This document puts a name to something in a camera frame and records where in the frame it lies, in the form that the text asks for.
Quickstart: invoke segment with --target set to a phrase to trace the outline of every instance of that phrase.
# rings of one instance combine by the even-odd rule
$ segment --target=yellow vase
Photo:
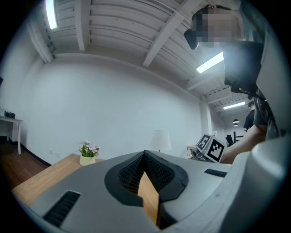
[[[81,166],[86,166],[89,164],[95,163],[95,157],[85,157],[85,156],[80,156],[80,165]]]

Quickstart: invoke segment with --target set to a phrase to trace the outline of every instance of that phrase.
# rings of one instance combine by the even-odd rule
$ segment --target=ceiling beam
[[[224,75],[224,63],[220,62],[203,73],[195,76],[187,82],[187,90],[192,90],[199,87],[203,83],[210,81],[211,79],[217,78],[220,75]]]
[[[215,93],[213,93],[211,95],[208,95],[206,97],[206,102],[208,104],[211,104],[211,103],[217,102],[219,100],[226,99],[226,98],[228,98],[230,96],[231,96],[230,95],[230,91],[229,91],[228,88],[226,88],[226,89],[223,89],[221,91],[215,92]]]
[[[29,32],[31,41],[35,46],[36,50],[40,54],[44,63],[51,63],[54,60],[54,57],[49,50],[47,43],[41,33],[37,17],[34,12],[30,14],[26,21],[27,30]]]
[[[185,0],[180,7],[177,9],[182,15],[188,15],[194,10],[202,0]],[[184,18],[174,12],[172,16],[168,19],[165,25],[160,30],[158,36],[155,38],[154,42],[151,44],[149,51],[145,57],[145,61],[143,63],[144,66],[148,67],[157,53],[159,52],[160,48],[164,45],[166,40],[171,36],[173,31],[179,26],[179,24],[184,20]]]
[[[85,51],[90,35],[90,4],[91,0],[75,0],[75,24],[79,49]]]
[[[192,91],[190,93],[191,93],[192,96],[194,96],[196,101],[198,101],[199,103],[202,103],[202,98],[201,98],[201,96],[198,95],[198,93],[196,91]]]

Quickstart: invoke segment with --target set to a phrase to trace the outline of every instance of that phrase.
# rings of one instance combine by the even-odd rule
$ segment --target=baseboard
[[[4,141],[6,141],[6,136],[0,136],[0,142],[4,142]]]
[[[0,141],[6,141],[6,136],[0,136]],[[13,146],[17,145],[17,141],[13,142],[10,138],[9,138],[9,143]],[[51,166],[51,164],[49,164],[48,162],[42,160],[41,158],[39,158],[37,155],[35,155],[34,153],[32,153],[29,149],[27,149],[22,143],[20,144],[20,146],[27,152],[29,153],[33,158],[35,158],[36,160],[38,160],[39,162],[41,162],[42,164],[46,165],[46,166]]]
[[[37,155],[35,155],[34,153],[32,153],[29,149],[27,149],[22,143],[20,144],[21,145],[21,147],[23,148],[23,149],[25,149],[25,151],[27,152],[27,153],[29,153],[33,158],[35,158],[36,160],[38,160],[39,162],[41,162],[42,164],[44,164],[44,165],[46,165],[46,166],[51,166],[51,164],[50,163],[48,163],[48,162],[46,162],[46,161],[44,161],[44,160],[42,160],[41,158],[39,158]]]
[[[13,145],[13,146],[17,145],[17,141],[13,142],[10,138],[9,138],[9,142],[10,142],[10,144]]]

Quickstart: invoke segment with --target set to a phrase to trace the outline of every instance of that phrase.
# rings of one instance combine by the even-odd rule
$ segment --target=black vent
[[[217,171],[217,170],[213,170],[213,169],[207,169],[206,171],[204,171],[205,173],[211,174],[213,176],[217,176],[217,177],[225,177],[227,172],[221,172],[221,171]]]
[[[159,192],[173,180],[175,172],[172,168],[167,167],[147,154],[145,154],[143,158],[146,163],[145,172],[156,191]]]
[[[59,227],[67,217],[70,210],[75,205],[80,194],[73,191],[67,191],[54,206],[45,214],[44,220],[52,225]]]
[[[142,159],[143,157],[140,156],[118,173],[118,178],[122,186],[134,194],[138,193],[140,179],[144,173]]]

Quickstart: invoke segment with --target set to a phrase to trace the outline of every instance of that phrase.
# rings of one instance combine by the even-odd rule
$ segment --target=fluorescent light
[[[197,71],[199,73],[202,73],[221,61],[223,61],[223,52],[221,52],[220,54],[217,54],[215,57],[212,57],[210,60],[208,60],[207,62],[205,62],[201,66],[199,66],[197,68]]]
[[[50,29],[54,29],[57,27],[55,17],[55,0],[45,0],[45,7]]]
[[[246,102],[229,105],[229,106],[223,107],[223,109],[225,110],[225,109],[229,109],[229,108],[232,108],[232,107],[237,107],[237,106],[244,105],[244,104],[246,104]]]

